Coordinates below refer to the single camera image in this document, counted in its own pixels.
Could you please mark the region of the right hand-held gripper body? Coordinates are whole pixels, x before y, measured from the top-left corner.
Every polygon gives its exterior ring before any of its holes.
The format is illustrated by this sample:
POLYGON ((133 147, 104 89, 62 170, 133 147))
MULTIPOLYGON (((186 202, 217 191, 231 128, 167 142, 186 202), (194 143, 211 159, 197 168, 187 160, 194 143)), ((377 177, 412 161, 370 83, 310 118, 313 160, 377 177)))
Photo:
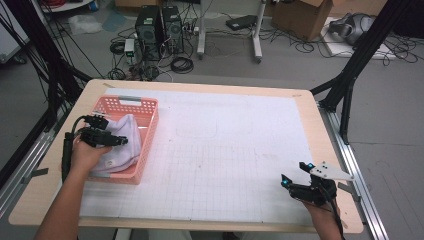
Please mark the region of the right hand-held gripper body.
POLYGON ((310 185, 293 183, 288 192, 292 198, 316 206, 331 202, 337 196, 336 180, 354 180, 353 175, 326 162, 315 165, 310 172, 306 173, 310 175, 310 185))

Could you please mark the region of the lavender cat-print cloth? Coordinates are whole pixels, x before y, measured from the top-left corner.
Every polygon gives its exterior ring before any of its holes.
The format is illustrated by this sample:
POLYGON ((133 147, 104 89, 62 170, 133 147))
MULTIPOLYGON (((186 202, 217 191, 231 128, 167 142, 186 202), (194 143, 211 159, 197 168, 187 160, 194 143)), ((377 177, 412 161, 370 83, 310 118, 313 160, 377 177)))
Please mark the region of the lavender cat-print cloth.
POLYGON ((127 169, 135 164, 141 153, 142 141, 140 132, 133 114, 126 114, 118 121, 110 120, 106 126, 114 136, 124 136, 128 142, 124 145, 113 146, 103 154, 98 164, 92 169, 93 172, 114 173, 127 169))

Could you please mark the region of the pink plastic basket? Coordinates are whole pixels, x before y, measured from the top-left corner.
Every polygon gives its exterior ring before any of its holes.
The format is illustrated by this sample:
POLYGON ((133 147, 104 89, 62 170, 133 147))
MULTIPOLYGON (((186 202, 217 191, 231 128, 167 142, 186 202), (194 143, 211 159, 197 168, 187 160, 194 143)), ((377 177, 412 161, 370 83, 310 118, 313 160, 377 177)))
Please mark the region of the pink plastic basket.
MULTIPOLYGON (((114 173, 92 171, 89 175, 91 181, 133 185, 140 183, 159 121, 158 101, 152 98, 103 95, 98 98, 89 115, 100 115, 108 121, 118 121, 126 114, 135 116, 140 132, 142 148, 138 161, 127 169, 114 173)), ((86 115, 78 117, 72 126, 72 130, 65 134, 61 162, 63 177, 67 176, 71 167, 73 142, 76 138, 80 139, 79 130, 86 126, 84 116, 86 115)))

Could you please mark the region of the person's left hand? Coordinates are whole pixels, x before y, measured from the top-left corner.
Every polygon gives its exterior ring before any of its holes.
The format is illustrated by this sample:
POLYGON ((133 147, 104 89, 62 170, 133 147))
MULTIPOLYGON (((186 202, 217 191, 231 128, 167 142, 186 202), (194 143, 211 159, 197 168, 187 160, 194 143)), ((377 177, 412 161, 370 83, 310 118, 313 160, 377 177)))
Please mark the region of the person's left hand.
POLYGON ((112 150, 111 147, 92 147, 84 141, 76 140, 71 156, 71 173, 88 175, 99 163, 100 158, 112 150))

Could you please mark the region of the white grid mat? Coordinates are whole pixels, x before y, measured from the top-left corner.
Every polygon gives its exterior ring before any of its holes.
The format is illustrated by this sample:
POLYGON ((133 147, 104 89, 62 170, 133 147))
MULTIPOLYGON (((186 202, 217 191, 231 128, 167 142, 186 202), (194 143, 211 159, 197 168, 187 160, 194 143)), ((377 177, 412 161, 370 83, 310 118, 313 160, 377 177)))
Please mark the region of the white grid mat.
POLYGON ((311 161, 296 96, 116 89, 158 101, 159 122, 138 185, 89 182, 84 217, 307 224, 281 186, 306 184, 311 161))

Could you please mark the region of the person's legs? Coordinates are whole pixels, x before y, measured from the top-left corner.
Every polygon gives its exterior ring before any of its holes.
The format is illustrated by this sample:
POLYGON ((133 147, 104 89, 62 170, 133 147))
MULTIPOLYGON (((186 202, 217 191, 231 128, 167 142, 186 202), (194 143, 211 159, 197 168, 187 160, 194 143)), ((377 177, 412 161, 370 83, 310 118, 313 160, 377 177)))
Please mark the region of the person's legs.
MULTIPOLYGON (((148 230, 149 240, 193 240, 187 230, 148 230)), ((307 240, 306 235, 275 232, 224 232, 222 240, 307 240)))

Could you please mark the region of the teal paper sheet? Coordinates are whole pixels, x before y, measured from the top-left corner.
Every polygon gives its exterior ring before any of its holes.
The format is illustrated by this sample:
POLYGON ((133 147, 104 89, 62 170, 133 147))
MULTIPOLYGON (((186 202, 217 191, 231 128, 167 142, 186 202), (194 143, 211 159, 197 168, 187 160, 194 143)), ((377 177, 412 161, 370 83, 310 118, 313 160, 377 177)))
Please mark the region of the teal paper sheet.
POLYGON ((115 32, 122 27, 127 21, 127 18, 119 12, 112 11, 107 16, 102 24, 102 28, 107 32, 115 32))

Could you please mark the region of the white floor board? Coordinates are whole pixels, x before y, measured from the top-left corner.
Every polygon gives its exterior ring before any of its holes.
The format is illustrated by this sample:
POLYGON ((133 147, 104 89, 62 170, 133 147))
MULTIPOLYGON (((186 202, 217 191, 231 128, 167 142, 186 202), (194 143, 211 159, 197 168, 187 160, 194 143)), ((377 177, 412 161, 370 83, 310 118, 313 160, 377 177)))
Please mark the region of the white floor board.
MULTIPOLYGON (((349 58, 353 55, 354 49, 349 45, 343 38, 337 33, 329 32, 329 24, 331 21, 335 21, 334 17, 328 17, 325 24, 320 32, 321 41, 324 43, 328 53, 331 56, 349 58)), ((378 50, 374 53, 373 59, 395 59, 394 53, 385 45, 381 44, 378 50)))

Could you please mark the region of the round white table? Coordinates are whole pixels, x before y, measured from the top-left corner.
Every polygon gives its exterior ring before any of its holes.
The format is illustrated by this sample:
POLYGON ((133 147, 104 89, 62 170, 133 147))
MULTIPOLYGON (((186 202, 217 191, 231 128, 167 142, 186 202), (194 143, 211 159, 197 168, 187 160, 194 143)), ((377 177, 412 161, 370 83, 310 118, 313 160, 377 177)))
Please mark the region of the round white table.
POLYGON ((44 13, 56 13, 70 11, 81 7, 86 7, 90 11, 97 11, 99 9, 98 3, 96 0, 56 0, 62 1, 61 4, 47 5, 45 2, 40 2, 41 10, 44 13))

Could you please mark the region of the white-legged desk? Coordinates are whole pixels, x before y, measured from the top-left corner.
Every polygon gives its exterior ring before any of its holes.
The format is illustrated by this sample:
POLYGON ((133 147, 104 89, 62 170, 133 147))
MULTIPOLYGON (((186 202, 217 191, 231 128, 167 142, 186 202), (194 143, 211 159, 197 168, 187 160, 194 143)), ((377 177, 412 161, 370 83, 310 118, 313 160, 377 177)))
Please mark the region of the white-legged desk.
MULTIPOLYGON (((199 32, 198 32, 198 43, 197 43, 197 56, 200 60, 203 59, 205 54, 206 45, 206 27, 205 27, 205 14, 214 0, 200 0, 200 16, 199 20, 199 32)), ((260 43, 260 30, 262 20, 266 8, 266 0, 259 0, 260 5, 258 7, 257 19, 254 29, 251 31, 251 39, 253 42, 254 60, 257 63, 262 61, 262 48, 260 43)))

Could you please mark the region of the open cardboard box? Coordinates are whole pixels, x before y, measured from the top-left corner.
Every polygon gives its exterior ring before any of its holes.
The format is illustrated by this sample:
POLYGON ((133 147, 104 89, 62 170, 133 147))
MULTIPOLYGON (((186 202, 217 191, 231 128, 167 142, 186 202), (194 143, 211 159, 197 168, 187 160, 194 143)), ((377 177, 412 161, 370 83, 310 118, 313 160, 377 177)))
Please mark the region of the open cardboard box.
POLYGON ((320 35, 333 0, 280 0, 275 4, 272 26, 305 41, 320 35))

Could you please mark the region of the large cardboard box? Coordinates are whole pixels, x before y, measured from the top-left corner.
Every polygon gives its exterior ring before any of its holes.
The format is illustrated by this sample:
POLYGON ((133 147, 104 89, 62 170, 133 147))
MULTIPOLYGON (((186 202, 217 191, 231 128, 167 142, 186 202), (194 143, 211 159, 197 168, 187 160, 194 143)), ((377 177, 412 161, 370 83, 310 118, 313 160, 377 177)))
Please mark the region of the large cardboard box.
POLYGON ((388 0, 333 0, 330 16, 343 16, 346 13, 364 13, 377 16, 388 0))

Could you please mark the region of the grey metal bracket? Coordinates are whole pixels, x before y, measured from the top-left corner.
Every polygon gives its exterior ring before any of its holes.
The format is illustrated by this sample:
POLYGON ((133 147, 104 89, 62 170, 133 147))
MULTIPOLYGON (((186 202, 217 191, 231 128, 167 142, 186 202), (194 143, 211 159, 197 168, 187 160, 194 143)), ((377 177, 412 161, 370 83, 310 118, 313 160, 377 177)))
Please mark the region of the grey metal bracket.
POLYGON ((361 201, 361 196, 359 196, 355 189, 353 187, 351 187, 350 185, 344 184, 342 182, 338 182, 337 183, 337 187, 347 193, 349 193, 352 196, 353 201, 355 202, 360 202, 361 201))
POLYGON ((33 178, 48 174, 48 171, 49 168, 33 170, 28 176, 22 178, 21 183, 28 184, 33 178))

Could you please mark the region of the aluminium rail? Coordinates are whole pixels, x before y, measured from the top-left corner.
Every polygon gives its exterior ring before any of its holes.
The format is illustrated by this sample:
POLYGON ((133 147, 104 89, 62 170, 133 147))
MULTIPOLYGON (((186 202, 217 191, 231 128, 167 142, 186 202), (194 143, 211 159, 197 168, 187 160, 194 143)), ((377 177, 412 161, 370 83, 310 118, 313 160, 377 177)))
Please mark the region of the aluminium rail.
POLYGON ((22 178, 38 169, 65 119, 62 112, 56 120, 44 113, 0 170, 0 219, 26 187, 27 184, 21 183, 22 178))
POLYGON ((335 112, 328 112, 322 107, 318 108, 321 117, 326 126, 330 139, 333 141, 334 148, 338 154, 340 167, 347 173, 354 176, 353 181, 347 185, 353 187, 356 193, 361 196, 360 202, 355 202, 359 208, 359 216, 362 225, 372 240, 389 240, 386 228, 374 204, 367 183, 363 177, 362 171, 357 162, 354 149, 350 143, 345 143, 339 133, 341 120, 335 112))

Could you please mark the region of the black frame post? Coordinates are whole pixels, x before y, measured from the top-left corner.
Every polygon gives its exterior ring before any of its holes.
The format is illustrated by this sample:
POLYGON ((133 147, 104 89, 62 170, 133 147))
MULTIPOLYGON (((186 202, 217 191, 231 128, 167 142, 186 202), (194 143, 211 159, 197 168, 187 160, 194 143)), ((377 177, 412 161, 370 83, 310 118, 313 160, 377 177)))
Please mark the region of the black frame post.
POLYGON ((23 42, 11 24, 8 24, 1 17, 0 24, 27 54, 39 79, 44 80, 48 85, 46 96, 48 102, 47 110, 3 169, 0 170, 0 190, 2 190, 38 135, 45 129, 50 130, 58 122, 57 112, 59 108, 64 103, 76 103, 83 90, 82 85, 78 83, 78 79, 88 83, 92 80, 92 77, 72 66, 59 52, 57 45, 40 20, 31 0, 0 0, 0 6, 8 7, 10 13, 33 44, 43 63, 38 64, 37 59, 31 56, 31 48, 23 42))
POLYGON ((311 90, 313 95, 328 90, 326 97, 319 102, 319 106, 327 112, 334 113, 340 101, 343 101, 339 135, 345 144, 349 144, 348 127, 355 82, 393 27, 415 1, 387 0, 343 70, 333 79, 311 90))

